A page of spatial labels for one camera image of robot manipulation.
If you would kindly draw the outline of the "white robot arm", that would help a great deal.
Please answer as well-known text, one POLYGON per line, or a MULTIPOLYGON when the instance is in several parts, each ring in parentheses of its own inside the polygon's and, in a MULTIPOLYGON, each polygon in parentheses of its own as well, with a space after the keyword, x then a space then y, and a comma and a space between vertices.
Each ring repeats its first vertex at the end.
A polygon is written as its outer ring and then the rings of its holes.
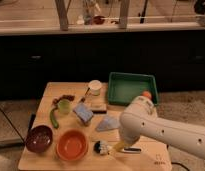
POLYGON ((149 98, 137 96, 120 114, 120 139, 132 146, 143 135, 205 159, 204 126, 163 119, 154 112, 149 98))

